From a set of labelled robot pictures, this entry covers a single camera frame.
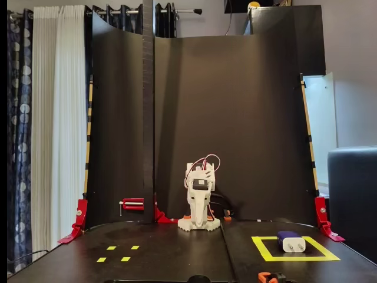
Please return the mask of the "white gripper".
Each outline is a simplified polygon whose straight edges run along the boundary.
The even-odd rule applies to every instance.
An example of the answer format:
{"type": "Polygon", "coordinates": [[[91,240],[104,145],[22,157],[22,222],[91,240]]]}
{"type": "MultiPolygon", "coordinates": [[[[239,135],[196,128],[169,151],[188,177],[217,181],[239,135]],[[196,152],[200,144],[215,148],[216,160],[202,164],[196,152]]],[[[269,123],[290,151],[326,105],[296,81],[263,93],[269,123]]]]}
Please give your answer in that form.
{"type": "Polygon", "coordinates": [[[192,179],[188,183],[188,195],[191,197],[191,220],[197,227],[204,226],[211,220],[208,197],[211,194],[212,188],[213,182],[207,179],[192,179]]]}

